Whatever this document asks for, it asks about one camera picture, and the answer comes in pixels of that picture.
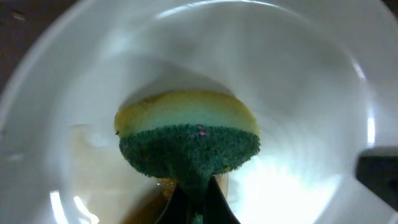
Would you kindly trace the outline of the pale green plate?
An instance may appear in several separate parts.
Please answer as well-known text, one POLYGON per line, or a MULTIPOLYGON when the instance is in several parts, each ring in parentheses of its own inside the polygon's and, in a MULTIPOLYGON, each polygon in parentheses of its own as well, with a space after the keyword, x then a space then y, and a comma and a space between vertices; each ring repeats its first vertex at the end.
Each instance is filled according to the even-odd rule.
POLYGON ((159 183, 122 157, 125 102, 229 93, 261 150, 228 176, 241 223, 396 223, 354 171, 397 154, 397 21, 380 1, 78 1, 1 94, 2 223, 156 219, 159 183))

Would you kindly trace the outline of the green yellow sponge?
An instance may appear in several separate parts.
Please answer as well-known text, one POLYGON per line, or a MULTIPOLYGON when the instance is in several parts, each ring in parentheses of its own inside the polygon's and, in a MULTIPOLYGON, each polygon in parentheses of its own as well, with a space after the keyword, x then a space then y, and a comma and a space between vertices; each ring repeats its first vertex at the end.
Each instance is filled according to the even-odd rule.
POLYGON ((206 90, 168 91, 120 108, 114 117, 121 154, 148 177, 173 179, 201 201, 214 175, 259 153, 259 126, 237 98, 206 90))

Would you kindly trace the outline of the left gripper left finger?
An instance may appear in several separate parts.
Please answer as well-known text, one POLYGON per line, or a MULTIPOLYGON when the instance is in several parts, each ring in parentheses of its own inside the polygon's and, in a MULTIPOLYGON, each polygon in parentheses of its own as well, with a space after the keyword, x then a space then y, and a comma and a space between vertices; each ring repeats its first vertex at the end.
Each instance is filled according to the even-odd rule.
POLYGON ((189 197, 177 185, 167 206, 155 224, 189 224, 192 217, 192 207, 189 197))

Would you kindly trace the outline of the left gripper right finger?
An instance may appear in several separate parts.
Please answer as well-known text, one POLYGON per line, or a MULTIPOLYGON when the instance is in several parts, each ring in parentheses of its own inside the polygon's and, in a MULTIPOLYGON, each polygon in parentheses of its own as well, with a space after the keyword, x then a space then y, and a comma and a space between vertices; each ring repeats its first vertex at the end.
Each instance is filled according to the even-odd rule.
POLYGON ((215 177, 209 181, 203 202, 203 224, 240 224, 224 198, 215 177))

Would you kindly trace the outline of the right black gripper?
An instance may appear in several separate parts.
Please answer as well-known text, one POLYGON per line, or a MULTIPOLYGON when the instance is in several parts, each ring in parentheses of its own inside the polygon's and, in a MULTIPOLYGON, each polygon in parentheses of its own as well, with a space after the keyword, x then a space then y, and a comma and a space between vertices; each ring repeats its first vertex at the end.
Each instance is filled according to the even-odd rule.
POLYGON ((365 149, 358 156, 355 176, 397 211, 397 146, 365 149))

